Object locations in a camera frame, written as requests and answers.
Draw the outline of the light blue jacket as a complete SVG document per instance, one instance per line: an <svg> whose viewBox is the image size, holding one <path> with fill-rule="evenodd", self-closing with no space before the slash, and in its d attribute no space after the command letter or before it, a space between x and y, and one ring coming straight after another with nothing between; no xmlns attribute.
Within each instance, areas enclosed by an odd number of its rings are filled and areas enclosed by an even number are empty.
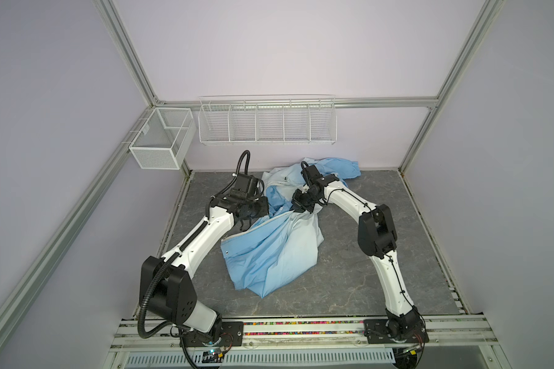
<svg viewBox="0 0 554 369"><path fill-rule="evenodd" d="M235 290L260 298L291 283L316 265L324 241L318 206L313 213L294 212L292 197L306 183L301 165L263 172L269 215L246 232L230 235L220 247Z"/></svg>

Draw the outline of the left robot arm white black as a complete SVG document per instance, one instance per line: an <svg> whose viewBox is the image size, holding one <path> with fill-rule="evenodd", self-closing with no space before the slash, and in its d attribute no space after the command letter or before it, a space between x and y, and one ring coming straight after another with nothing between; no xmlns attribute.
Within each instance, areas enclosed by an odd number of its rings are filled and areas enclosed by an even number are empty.
<svg viewBox="0 0 554 369"><path fill-rule="evenodd" d="M220 313L198 300L192 278L212 248L236 224L241 227L269 213L264 182L249 173L251 153L239 157L227 186L211 196L204 217L163 256L147 258L140 273L138 336L148 339L175 326L196 331L213 343L222 335Z"/></svg>

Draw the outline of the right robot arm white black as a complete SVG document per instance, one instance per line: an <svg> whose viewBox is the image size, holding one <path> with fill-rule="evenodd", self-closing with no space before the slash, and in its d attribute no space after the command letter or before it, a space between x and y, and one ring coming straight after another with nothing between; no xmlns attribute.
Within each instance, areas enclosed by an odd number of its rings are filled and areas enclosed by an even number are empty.
<svg viewBox="0 0 554 369"><path fill-rule="evenodd" d="M312 212L316 205L333 204L358 225L358 246L374 265L385 298L387 322L379 333L398 343L411 339L420 344L428 342L425 320L410 298L399 268L398 235L391 209L362 198L336 175L323 175L305 161L301 163L301 175L306 186L294 192L294 212Z"/></svg>

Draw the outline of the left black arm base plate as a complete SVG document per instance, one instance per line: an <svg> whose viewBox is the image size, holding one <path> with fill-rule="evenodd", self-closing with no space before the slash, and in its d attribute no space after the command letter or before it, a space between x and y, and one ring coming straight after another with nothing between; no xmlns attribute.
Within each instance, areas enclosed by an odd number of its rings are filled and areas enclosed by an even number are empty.
<svg viewBox="0 0 554 369"><path fill-rule="evenodd" d="M223 321L208 333L193 330L183 334L186 347L240 347L244 338L243 321Z"/></svg>

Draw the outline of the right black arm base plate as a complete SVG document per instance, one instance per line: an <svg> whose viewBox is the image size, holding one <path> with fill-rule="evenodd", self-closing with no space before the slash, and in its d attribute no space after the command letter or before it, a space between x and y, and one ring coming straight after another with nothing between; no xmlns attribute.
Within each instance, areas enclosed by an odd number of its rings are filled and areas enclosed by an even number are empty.
<svg viewBox="0 0 554 369"><path fill-rule="evenodd" d="M389 319L366 319L364 336L369 344L426 344L429 335L421 320L407 323Z"/></svg>

